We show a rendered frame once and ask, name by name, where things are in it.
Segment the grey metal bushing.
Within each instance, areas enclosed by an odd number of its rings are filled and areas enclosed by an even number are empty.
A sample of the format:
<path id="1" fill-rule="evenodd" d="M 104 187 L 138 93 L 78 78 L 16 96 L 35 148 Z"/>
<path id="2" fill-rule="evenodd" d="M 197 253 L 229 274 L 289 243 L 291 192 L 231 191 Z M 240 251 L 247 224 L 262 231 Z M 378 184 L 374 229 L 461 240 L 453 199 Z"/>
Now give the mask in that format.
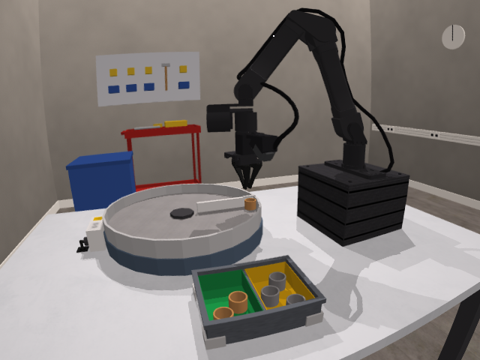
<path id="1" fill-rule="evenodd" d="M 279 272 L 279 271 L 272 272 L 269 275 L 268 285 L 277 287 L 281 292 L 286 288 L 286 277 L 287 276 L 282 272 Z"/>
<path id="2" fill-rule="evenodd" d="M 291 294 L 288 295 L 286 298 L 286 305 L 291 305 L 297 302 L 303 302 L 306 301 L 305 297 L 300 294 Z"/>
<path id="3" fill-rule="evenodd" d="M 264 286 L 261 289 L 261 299 L 267 308 L 273 308 L 278 305 L 279 295 L 280 290 L 276 286 Z"/>

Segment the yellow bin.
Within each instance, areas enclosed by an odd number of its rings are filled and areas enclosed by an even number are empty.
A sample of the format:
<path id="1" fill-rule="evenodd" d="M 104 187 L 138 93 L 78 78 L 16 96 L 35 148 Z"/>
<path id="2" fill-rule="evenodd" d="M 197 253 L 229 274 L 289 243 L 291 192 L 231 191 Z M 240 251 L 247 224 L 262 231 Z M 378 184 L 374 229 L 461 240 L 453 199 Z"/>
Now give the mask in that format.
<path id="1" fill-rule="evenodd" d="M 315 298 L 286 262 L 279 262 L 254 268 L 246 268 L 245 271 L 247 276 L 249 275 L 248 277 L 260 299 L 261 289 L 269 285 L 269 275 L 272 272 L 282 272 L 286 275 L 286 288 L 280 292 L 278 305 L 275 307 L 266 307 L 264 305 L 266 310 L 285 306 L 287 296 L 291 294 L 300 294 L 304 296 L 306 300 Z M 262 299 L 261 301 L 263 303 Z"/>

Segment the green bin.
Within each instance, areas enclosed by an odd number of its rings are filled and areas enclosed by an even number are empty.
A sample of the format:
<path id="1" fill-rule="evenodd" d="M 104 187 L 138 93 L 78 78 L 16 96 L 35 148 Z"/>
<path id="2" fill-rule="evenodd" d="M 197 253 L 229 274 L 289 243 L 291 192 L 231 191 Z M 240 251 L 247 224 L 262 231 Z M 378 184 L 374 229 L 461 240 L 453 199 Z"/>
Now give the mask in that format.
<path id="1" fill-rule="evenodd" d="M 235 316 L 263 311 L 251 285 L 241 270 L 227 271 L 217 274 L 200 275 L 199 284 L 208 311 L 209 321 L 213 320 L 213 312 L 220 307 L 229 307 L 229 294 L 242 291 L 247 294 L 247 310 L 244 313 L 234 313 Z"/>

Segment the grey round turntable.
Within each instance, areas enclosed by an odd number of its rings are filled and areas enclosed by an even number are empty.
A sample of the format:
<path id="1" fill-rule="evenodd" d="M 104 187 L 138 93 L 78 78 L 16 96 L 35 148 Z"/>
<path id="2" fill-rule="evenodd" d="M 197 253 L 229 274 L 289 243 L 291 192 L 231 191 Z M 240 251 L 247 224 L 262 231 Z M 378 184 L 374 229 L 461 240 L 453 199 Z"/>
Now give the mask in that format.
<path id="1" fill-rule="evenodd" d="M 247 198 L 256 209 L 245 209 Z M 107 248 L 135 272 L 186 276 L 251 254 L 263 236 L 262 205 L 251 192 L 221 184 L 153 187 L 111 203 L 85 232 L 77 253 Z"/>

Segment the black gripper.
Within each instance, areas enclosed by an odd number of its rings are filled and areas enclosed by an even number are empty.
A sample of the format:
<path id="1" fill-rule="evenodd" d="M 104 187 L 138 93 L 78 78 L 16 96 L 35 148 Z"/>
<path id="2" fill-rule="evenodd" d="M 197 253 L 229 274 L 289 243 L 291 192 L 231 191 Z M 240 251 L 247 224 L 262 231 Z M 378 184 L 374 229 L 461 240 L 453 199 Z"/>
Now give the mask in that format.
<path id="1" fill-rule="evenodd" d="M 256 154 L 240 155 L 236 154 L 236 151 L 224 152 L 224 157 L 232 158 L 232 165 L 240 178 L 242 187 L 245 190 L 247 190 L 247 188 L 251 189 L 254 179 L 263 165 L 263 161 L 257 159 Z M 250 178 L 251 167 L 253 168 L 253 172 Z"/>

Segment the dark grey divided bin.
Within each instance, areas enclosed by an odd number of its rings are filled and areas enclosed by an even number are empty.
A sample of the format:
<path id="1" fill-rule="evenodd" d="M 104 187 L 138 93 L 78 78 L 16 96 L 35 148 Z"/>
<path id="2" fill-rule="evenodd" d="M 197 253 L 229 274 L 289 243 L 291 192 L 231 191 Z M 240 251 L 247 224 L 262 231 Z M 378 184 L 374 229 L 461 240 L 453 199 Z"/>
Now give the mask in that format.
<path id="1" fill-rule="evenodd" d="M 287 263 L 315 298 L 266 310 L 245 269 L 282 262 Z M 255 313 L 209 321 L 198 276 L 231 272 L 241 269 L 263 310 Z M 322 304 L 326 303 L 326 297 L 315 287 L 289 255 L 233 265 L 196 269 L 191 270 L 191 272 L 206 337 L 209 339 L 225 336 L 226 344 L 261 338 L 267 335 L 273 335 L 305 326 L 306 317 L 321 313 Z"/>

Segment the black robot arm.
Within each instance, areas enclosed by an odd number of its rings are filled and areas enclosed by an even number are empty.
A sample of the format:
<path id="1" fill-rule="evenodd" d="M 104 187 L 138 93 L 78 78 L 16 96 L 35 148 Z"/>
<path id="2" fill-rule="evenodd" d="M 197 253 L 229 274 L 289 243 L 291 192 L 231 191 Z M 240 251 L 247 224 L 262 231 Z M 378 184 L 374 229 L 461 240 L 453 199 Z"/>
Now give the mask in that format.
<path id="1" fill-rule="evenodd" d="M 368 144 L 368 141 L 339 59 L 335 24 L 328 18 L 311 13 L 292 10 L 288 14 L 285 23 L 236 83 L 234 95 L 238 103 L 206 107 L 207 131 L 229 132 L 233 129 L 235 113 L 235 131 L 249 132 L 235 135 L 235 153 L 256 154 L 263 162 L 272 160 L 278 150 L 278 136 L 258 132 L 251 134 L 257 131 L 257 112 L 253 108 L 230 107 L 253 107 L 254 98 L 298 39 L 313 53 L 330 100 L 334 131 L 346 141 L 343 144 L 343 160 L 328 160 L 325 165 L 364 179 L 385 178 L 386 172 L 368 168 L 365 164 L 366 145 L 361 144 Z"/>

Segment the bronze bushing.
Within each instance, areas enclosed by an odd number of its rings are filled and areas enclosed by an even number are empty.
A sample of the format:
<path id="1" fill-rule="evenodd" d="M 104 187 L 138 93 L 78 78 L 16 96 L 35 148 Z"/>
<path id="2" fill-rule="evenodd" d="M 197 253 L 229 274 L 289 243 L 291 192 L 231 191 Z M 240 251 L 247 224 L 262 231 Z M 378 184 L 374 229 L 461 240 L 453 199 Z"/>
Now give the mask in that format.
<path id="1" fill-rule="evenodd" d="M 213 312 L 213 318 L 214 320 L 219 320 L 223 318 L 228 318 L 228 317 L 234 317 L 234 312 L 231 308 L 229 307 L 219 307 L 214 310 Z"/>
<path id="2" fill-rule="evenodd" d="M 233 310 L 234 314 L 242 314 L 248 309 L 248 295 L 245 292 L 231 292 L 228 298 L 229 308 Z"/>
<path id="3" fill-rule="evenodd" d="M 254 198 L 247 198 L 244 200 L 244 208 L 246 210 L 254 210 L 256 209 L 256 199 Z"/>

